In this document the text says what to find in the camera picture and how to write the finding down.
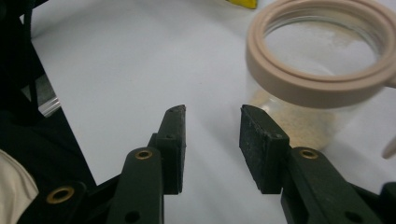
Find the beige object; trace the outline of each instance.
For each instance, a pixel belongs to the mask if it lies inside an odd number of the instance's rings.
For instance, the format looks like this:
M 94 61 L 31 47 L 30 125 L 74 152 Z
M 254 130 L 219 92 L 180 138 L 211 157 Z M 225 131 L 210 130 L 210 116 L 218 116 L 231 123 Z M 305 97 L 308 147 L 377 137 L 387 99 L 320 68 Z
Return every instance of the beige object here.
M 33 178 L 0 149 L 0 223 L 17 223 L 37 194 Z
M 378 61 L 368 68 L 341 76 L 315 76 L 280 62 L 263 37 L 288 23 L 315 17 L 364 33 L 378 51 Z M 278 0 L 262 10 L 247 35 L 250 74 L 277 98 L 312 108 L 355 105 L 385 86 L 396 87 L 396 17 L 377 2 L 367 0 Z

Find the transparent jar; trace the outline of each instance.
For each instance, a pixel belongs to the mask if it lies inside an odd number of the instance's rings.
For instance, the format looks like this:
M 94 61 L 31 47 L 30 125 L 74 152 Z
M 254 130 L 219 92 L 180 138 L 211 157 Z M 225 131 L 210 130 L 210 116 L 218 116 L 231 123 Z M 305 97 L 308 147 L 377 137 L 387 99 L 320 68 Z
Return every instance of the transparent jar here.
M 396 19 L 367 0 L 279 0 L 247 35 L 251 105 L 292 147 L 322 149 L 359 105 L 396 86 Z

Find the black cable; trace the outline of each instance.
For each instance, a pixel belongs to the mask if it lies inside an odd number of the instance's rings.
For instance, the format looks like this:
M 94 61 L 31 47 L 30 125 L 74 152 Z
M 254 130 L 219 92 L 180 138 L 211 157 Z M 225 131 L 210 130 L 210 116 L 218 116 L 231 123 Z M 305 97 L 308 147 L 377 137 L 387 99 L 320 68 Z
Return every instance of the black cable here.
M 25 72 L 29 75 L 29 92 L 30 99 L 33 106 L 33 119 L 37 117 L 38 99 L 37 88 L 35 85 L 35 74 L 33 72 L 32 62 L 32 42 L 31 42 L 31 29 L 32 29 L 32 13 L 35 8 L 35 0 L 26 0 L 25 14 L 23 16 L 23 38 L 25 47 Z

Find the black fabric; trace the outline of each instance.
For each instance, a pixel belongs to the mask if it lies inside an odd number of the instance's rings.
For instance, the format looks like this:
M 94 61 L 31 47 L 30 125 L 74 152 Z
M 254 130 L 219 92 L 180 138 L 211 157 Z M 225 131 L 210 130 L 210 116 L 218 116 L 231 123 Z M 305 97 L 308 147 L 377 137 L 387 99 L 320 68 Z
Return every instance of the black fabric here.
M 34 126 L 21 125 L 10 112 L 0 111 L 0 148 L 23 165 L 39 191 L 69 180 L 88 189 L 96 186 L 62 110 Z

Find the granular contents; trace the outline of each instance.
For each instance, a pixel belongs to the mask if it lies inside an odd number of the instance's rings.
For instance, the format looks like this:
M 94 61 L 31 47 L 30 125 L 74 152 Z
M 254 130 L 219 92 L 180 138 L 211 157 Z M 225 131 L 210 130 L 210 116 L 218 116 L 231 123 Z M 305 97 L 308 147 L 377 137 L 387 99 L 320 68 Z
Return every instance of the granular contents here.
M 323 149 L 336 133 L 336 116 L 324 110 L 310 109 L 272 98 L 266 91 L 257 91 L 250 101 L 265 112 L 285 131 L 292 147 Z

